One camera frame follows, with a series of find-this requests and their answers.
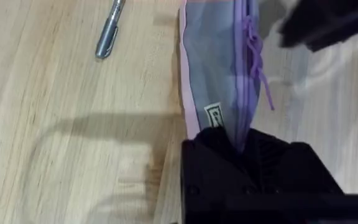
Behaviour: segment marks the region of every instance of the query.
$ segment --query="fabric label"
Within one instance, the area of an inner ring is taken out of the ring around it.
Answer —
[[[220,103],[214,103],[212,105],[204,107],[206,114],[208,115],[209,125],[211,127],[224,126],[223,114]]]

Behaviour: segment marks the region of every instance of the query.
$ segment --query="wooden surface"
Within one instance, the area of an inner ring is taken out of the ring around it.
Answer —
[[[317,54],[277,47],[293,5],[261,1],[264,95],[254,126],[312,144],[358,192],[358,36]],[[176,0],[128,0],[94,59],[108,0],[0,0],[0,223],[180,220]]]

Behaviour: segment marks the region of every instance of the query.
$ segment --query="pen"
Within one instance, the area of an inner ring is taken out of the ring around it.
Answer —
[[[122,8],[124,7],[125,0],[114,0],[110,15],[104,24],[102,34],[96,47],[96,57],[105,59],[111,54],[111,49],[118,32],[118,19],[121,15]]]

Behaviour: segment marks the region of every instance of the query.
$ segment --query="purple drawstring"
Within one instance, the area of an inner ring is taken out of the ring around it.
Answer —
[[[267,83],[266,76],[262,70],[264,64],[262,61],[262,56],[260,54],[262,53],[263,42],[253,27],[251,16],[247,16],[244,20],[244,31],[247,37],[246,42],[248,48],[250,48],[252,51],[252,67],[250,70],[250,76],[252,78],[258,77],[259,80],[264,83],[268,103],[270,105],[270,108],[274,110],[273,99],[269,90],[269,84]]]

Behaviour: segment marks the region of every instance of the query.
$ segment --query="fabric edge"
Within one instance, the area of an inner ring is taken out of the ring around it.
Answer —
[[[186,28],[186,3],[187,0],[184,0],[179,9],[181,97],[185,110],[187,137],[189,139],[194,139],[196,135],[200,132],[200,125],[197,118],[196,106],[193,99],[193,92],[191,91],[190,68],[188,63],[187,51],[183,40]]]

